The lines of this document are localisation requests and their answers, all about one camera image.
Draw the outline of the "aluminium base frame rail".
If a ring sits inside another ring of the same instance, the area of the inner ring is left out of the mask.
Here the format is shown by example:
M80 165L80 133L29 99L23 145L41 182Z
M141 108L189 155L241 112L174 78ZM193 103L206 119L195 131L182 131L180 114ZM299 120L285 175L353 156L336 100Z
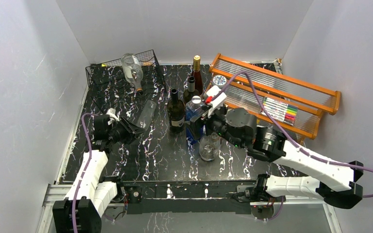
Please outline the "aluminium base frame rail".
M334 208L315 198L301 196L266 197L253 193L254 181L193 181L193 182L123 182L108 177L98 188L112 190L113 197L106 197L105 208L121 207L129 215L145 213L222 213L250 214L258 220L271 220L278 213L280 204L322 205L331 232L341 228Z

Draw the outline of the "coloured marker pen set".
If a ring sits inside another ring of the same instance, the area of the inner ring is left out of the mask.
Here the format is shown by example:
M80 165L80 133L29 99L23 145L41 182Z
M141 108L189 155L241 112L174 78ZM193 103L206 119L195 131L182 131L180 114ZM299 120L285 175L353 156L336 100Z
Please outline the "coloured marker pen set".
M269 97L263 98L263 106L272 118L293 126L298 113L298 107Z

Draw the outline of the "green bottle silver cap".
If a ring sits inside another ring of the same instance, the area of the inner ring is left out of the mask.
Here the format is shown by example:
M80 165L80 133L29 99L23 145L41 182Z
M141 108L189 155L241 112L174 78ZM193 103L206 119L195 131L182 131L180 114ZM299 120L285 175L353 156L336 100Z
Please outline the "green bottle silver cap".
M184 104L187 104L192 100L194 96L199 96L199 91L195 88L195 78L193 76L189 77L187 81L187 88L183 93Z

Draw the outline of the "dark red wine bottle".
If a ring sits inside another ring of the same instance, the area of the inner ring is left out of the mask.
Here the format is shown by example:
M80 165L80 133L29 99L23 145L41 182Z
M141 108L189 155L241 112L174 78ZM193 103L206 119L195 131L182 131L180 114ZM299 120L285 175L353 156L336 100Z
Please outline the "dark red wine bottle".
M201 75L201 57L199 55L195 55L193 58L193 67L191 76L195 78L195 89L201 95L203 93L203 81Z

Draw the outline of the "slim clear glass bottle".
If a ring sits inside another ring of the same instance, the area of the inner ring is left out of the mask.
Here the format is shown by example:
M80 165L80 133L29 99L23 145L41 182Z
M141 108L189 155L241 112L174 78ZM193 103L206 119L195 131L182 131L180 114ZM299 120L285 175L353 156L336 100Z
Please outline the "slim clear glass bottle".
M147 100L142 108L140 116L137 119L136 125L143 130L147 130L153 119L156 107L157 103L155 101Z

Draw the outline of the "clear bottle blue label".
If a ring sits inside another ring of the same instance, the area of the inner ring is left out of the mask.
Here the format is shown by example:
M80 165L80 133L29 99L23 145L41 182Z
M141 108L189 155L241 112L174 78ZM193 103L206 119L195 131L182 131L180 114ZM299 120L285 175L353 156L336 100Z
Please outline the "clear bottle blue label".
M220 151L220 136L217 133L205 135L200 139L199 155L204 161L213 161Z

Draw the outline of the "blue white lidded jar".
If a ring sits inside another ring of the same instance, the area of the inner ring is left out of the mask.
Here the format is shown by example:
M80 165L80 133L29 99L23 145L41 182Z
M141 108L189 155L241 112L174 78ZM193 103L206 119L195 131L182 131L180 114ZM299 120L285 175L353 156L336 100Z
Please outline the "blue white lidded jar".
M222 75L215 75L212 78L212 85L222 89L227 84L226 77Z

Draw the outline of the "dark green labelled wine bottle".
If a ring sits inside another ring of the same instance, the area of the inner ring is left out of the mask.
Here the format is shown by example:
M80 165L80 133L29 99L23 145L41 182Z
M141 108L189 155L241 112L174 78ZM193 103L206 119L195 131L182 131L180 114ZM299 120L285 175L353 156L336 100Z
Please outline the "dark green labelled wine bottle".
M184 129L185 104L179 99L178 90L170 90L170 100L167 103L167 113L169 116L170 131L179 133Z

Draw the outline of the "clear bottle copper neck band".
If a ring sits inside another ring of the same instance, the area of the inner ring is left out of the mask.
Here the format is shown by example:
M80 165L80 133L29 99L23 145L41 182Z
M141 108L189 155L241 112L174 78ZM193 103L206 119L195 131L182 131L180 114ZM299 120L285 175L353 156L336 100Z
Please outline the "clear bottle copper neck band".
M134 86L137 94L143 95L143 70L138 58L133 53L126 53L121 58L121 64L126 81Z

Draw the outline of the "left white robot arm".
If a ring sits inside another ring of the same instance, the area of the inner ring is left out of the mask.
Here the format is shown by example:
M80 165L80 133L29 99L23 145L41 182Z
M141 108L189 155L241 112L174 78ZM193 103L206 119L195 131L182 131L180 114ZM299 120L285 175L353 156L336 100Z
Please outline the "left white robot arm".
M109 154L115 143L131 144L144 134L148 124L132 123L113 112L103 115L92 114L93 134L90 135L81 116L87 148L77 176L62 200L54 202L52 214L58 233L99 233L102 229L102 216L110 203L127 205L129 189L124 188L118 176L102 177Z

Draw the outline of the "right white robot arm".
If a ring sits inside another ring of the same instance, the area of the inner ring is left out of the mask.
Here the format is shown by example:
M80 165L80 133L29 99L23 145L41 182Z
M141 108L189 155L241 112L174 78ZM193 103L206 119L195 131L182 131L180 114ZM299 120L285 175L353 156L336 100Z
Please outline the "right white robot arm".
M323 200L341 209L351 209L363 199L362 163L337 163L306 148L292 144L289 137L268 127L259 126L255 115L243 108L224 107L209 114L203 107L185 122L193 138L201 128L215 133L256 160L292 167L301 177L278 177L261 174L255 186L238 191L237 197L266 201L281 196L301 196Z

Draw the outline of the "orange wooden shelf rack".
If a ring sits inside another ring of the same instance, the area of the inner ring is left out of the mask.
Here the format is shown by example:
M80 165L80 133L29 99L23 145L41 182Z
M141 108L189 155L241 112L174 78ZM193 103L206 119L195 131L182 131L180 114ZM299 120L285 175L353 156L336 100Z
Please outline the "orange wooden shelf rack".
M292 137L300 144L307 138L315 139L324 114L334 115L339 109L340 91L283 75L279 61L252 65L219 53L210 65L209 71L213 76L222 75L228 80L239 71L247 72L248 79L239 75L226 89L225 102L230 108L245 108L261 121L271 122L259 106L250 87L251 83L254 84L262 101L264 97L269 97L298 107L293 126L277 122L290 131Z

